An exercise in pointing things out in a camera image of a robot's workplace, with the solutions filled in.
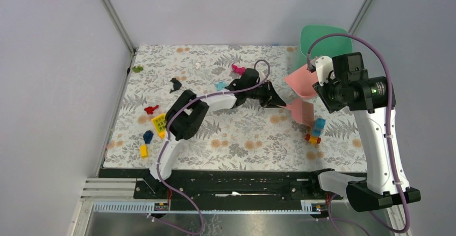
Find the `pink plastic dustpan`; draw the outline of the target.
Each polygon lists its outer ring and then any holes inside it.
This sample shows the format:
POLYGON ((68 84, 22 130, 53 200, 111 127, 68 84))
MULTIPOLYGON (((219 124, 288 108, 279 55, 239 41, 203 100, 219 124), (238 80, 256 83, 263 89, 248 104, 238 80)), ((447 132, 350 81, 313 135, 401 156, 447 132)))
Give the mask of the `pink plastic dustpan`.
POLYGON ((316 72, 308 71, 308 65, 292 72, 284 78, 287 85, 302 99, 311 99, 317 96, 313 85, 318 82, 316 72))

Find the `pink plastic hand brush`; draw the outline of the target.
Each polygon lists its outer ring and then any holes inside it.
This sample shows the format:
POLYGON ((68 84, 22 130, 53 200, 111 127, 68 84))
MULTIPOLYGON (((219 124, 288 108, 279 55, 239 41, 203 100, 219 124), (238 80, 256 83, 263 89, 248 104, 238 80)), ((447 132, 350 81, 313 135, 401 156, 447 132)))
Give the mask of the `pink plastic hand brush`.
POLYGON ((315 121, 314 105, 301 99, 294 99, 285 107, 291 112, 291 116, 298 124, 312 127, 315 121))

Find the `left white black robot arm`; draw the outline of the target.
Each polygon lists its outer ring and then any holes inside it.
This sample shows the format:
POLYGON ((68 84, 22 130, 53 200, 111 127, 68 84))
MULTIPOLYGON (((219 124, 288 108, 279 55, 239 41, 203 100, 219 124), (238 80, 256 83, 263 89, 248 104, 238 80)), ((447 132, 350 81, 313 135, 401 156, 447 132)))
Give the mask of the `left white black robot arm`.
POLYGON ((260 73, 253 68, 247 68, 241 77, 212 94, 197 96, 193 91, 185 90, 165 115, 165 139, 155 164, 149 169, 154 179, 148 182, 146 192, 155 199, 166 194, 167 185, 164 180, 172 174, 181 144, 198 132, 209 112, 239 107, 247 99, 259 101, 263 108, 281 108, 287 105, 276 93, 271 81, 267 77, 261 80, 260 73))

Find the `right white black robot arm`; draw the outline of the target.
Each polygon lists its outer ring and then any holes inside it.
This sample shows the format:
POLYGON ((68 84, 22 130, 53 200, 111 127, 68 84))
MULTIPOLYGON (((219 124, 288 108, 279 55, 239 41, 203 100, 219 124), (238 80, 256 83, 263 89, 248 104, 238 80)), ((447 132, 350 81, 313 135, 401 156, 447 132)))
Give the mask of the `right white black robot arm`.
POLYGON ((403 171, 395 130, 394 90, 385 76, 369 77, 359 52, 310 60, 308 70, 316 73, 313 89, 329 113, 347 107, 354 115, 364 149, 367 176, 355 177, 322 169, 312 173, 311 197, 329 192, 348 200, 358 212, 386 209, 403 202, 421 200, 403 171))

